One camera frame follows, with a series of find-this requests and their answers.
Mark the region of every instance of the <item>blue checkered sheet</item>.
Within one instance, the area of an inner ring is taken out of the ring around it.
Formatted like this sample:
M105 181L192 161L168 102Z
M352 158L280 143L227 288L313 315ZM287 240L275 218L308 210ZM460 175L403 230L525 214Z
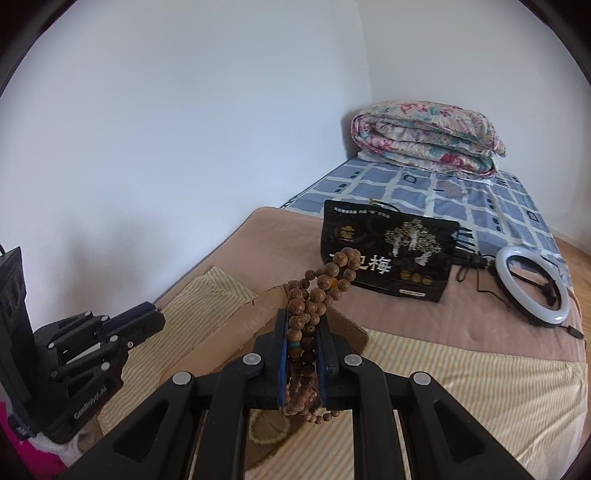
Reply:
M504 171L488 182L469 181L354 158L282 208L322 218L325 200L370 199L405 213L456 220L472 231L464 246L485 255L496 255L509 244L526 245L557 265L571 285L569 268L534 201L519 179Z

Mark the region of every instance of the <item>yellow striped fabric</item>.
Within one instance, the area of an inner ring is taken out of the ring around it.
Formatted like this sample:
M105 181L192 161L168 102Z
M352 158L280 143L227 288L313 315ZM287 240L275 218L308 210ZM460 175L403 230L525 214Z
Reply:
M107 434L113 429L158 388L166 370L255 297L217 267L187 285L163 308L162 331L130 350L122 374L124 385L98 415L102 431Z
M587 411L586 364L368 334L365 357L405 377L429 372L534 478L559 479L576 456ZM343 412L319 426L305 424L246 478L353 479L351 421Z

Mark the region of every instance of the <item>black package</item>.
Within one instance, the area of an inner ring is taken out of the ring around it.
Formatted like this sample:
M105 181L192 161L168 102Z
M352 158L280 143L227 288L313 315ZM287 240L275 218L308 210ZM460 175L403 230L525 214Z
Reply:
M353 285L397 297L439 301L459 228L451 220L327 200L320 252L327 263L344 247L359 250L361 268Z

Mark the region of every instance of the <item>white wall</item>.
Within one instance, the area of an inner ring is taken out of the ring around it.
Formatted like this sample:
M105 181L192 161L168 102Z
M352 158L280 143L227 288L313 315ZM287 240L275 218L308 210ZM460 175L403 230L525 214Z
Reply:
M358 0L374 102L483 112L559 236L591 251L591 87L518 0Z
M38 327L153 300L346 160L354 0L78 0L0 99L0 242Z

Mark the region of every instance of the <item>pink fabric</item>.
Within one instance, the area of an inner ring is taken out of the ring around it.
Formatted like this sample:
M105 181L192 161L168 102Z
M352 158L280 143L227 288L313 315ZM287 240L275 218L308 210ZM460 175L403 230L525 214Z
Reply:
M189 272L158 302L170 301L193 278L217 266L256 293L323 265L320 258L322 219L275 208L260 208L216 251ZM463 283L449 283L439 303L390 297L359 287L335 308L360 326L417 340L480 352L585 362L583 342L563 329L535 327L514 308L490 294L476 292L476 272ZM480 274L481 287L499 294L493 278ZM582 329L577 304L571 301L566 322Z
M54 475L60 475L66 471L66 466L57 455L40 452L29 442L21 442L17 438L8 425L4 402L0 402L0 424L22 462L37 480L51 480Z

